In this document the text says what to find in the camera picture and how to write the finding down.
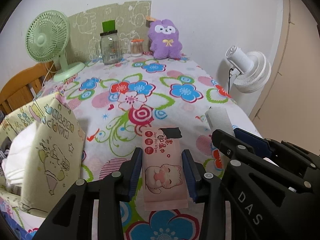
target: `bedding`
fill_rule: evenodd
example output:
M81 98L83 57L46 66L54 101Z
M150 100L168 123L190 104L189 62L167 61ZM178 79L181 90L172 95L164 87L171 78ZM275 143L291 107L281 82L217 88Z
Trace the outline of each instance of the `bedding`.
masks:
M103 179L129 160L142 145L143 127L166 126L179 127L181 149L189 149L196 162L221 178L224 167L204 115L211 106L224 107L233 128L260 136L223 87L184 54L179 60L156 60L148 52L139 58L124 55L113 65L96 59L64 82L48 81L36 98L57 91L86 133L80 176L87 182ZM132 201L120 204L125 239L198 239L203 204L188 198L187 209L145 211L141 185L140 178ZM92 239L97 239L97 204ZM31 239L44 220L5 199L0 209L21 239Z

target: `blue gripper pad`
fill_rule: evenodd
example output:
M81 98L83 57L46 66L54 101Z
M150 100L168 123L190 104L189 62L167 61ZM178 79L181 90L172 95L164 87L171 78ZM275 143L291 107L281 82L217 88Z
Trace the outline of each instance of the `blue gripper pad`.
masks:
M198 198L198 195L196 192L196 180L195 180L195 177L193 176L193 172L190 167L185 151L186 150L182 152L183 172L184 172L184 177L186 179L189 195L192 198L192 200L195 202L196 199Z
M137 185L140 177L140 171L142 167L142 149L141 148L139 149L140 149L139 154L134 164L134 168L130 177L129 193L128 193L130 198L132 198L136 194L136 189L137 189Z
M270 158L272 152L270 150L268 141L262 139L252 133L244 131L240 128L235 128L234 130L235 137L249 145L251 145L254 149L254 152L257 156L261 158Z

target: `purple plush toy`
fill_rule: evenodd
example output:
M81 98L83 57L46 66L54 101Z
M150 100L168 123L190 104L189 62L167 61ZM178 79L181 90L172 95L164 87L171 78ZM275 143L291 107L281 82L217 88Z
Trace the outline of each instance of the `purple plush toy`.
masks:
M151 39L150 50L156 59L181 58L182 44L179 31L170 20L158 20L150 24L148 37Z

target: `yellow bow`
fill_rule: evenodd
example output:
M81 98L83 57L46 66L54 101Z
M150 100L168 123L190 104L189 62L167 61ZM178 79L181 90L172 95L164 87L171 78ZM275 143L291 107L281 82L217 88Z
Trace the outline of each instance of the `yellow bow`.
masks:
M166 39L164 39L162 42L163 42L163 43L167 43L166 47L167 47L167 46L172 47L172 44L171 44L171 43L173 43L173 39L171 39L171 40L166 40Z

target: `pink wet wipes package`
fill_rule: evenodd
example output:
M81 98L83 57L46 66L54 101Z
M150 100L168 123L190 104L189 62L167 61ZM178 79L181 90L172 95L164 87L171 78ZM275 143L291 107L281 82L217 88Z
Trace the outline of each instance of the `pink wet wipes package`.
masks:
M160 128L142 128L142 179L146 211L188 207L179 139Z

